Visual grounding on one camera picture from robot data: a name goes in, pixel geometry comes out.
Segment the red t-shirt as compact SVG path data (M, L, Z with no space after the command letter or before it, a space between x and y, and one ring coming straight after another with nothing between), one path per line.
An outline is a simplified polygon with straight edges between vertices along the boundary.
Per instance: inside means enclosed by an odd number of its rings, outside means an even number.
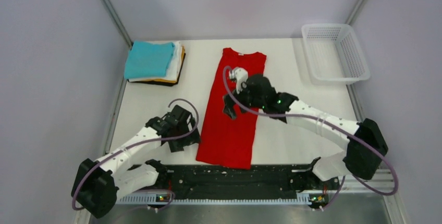
M241 114L235 120L223 113L223 68L244 68L249 74L263 73L266 55L242 54L224 48L211 87L196 161L233 169L250 169L257 116Z

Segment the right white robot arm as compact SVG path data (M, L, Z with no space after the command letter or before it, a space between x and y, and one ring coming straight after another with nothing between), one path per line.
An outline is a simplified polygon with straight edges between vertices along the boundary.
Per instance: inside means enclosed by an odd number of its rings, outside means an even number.
M239 106L242 113L304 128L340 147L339 153L312 162L305 180L313 189L319 189L327 180L338 176L353 175L371 180L388 152L377 122L370 118L347 120L323 112L295 95L277 92L266 76L249 75L244 68L226 66L222 79L227 89L223 112L232 120L237 117L235 106ZM228 81L234 83L234 89L228 88Z

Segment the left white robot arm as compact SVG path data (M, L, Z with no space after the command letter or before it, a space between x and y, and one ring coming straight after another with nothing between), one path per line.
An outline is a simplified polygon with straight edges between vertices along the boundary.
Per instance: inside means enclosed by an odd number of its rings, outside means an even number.
M120 147L80 163L71 191L74 210L85 209L93 217L102 218L119 199L144 187L161 189L166 185L167 175L160 161L148 160L148 153L164 144L171 152L180 152L200 141L196 107L187 110L175 100L168 106L171 111L149 119Z

